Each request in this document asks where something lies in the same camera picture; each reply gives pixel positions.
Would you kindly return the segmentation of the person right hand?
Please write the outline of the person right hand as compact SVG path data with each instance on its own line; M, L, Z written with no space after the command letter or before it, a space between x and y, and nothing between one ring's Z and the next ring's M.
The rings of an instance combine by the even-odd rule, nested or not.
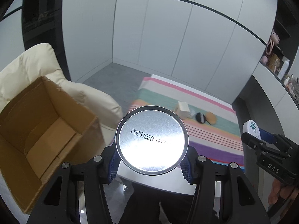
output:
M294 188L294 186L282 186L282 183L274 179L272 183L272 189L268 196L268 203L275 204L278 200L278 197L281 197L283 199L286 199L290 195L290 203L291 206L293 204L293 201L295 200L296 196L298 195L298 188Z

